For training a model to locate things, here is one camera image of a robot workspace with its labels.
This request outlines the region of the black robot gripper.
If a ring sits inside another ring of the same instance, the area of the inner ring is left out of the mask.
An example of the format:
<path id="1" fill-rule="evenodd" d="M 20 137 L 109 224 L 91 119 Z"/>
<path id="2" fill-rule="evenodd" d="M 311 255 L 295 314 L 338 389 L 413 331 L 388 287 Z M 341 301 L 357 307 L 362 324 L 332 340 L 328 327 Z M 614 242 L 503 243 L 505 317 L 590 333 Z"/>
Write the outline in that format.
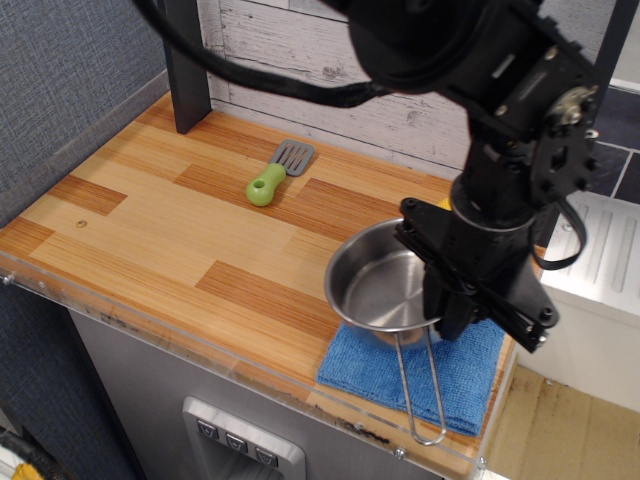
<path id="1" fill-rule="evenodd" d="M 404 199 L 400 211 L 396 238 L 425 262 L 423 316 L 442 317 L 442 339 L 455 341 L 489 319 L 529 352 L 546 341 L 559 313 L 533 269 L 532 215 L 491 220 L 415 198 Z"/>

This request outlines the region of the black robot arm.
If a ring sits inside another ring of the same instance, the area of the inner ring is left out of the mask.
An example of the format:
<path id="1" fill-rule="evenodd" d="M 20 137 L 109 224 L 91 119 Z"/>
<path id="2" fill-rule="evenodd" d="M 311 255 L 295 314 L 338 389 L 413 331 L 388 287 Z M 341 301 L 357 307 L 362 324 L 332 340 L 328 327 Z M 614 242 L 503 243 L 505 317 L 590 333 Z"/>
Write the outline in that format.
<path id="1" fill-rule="evenodd" d="M 569 196 L 596 169 L 599 82 L 535 1 L 337 1 L 366 74 L 395 93 L 462 106 L 471 145 L 449 210 L 407 198 L 397 239 L 424 261 L 423 314 L 446 340 L 492 319 L 528 351 L 559 319 L 535 275 L 547 219 L 585 226 Z"/>

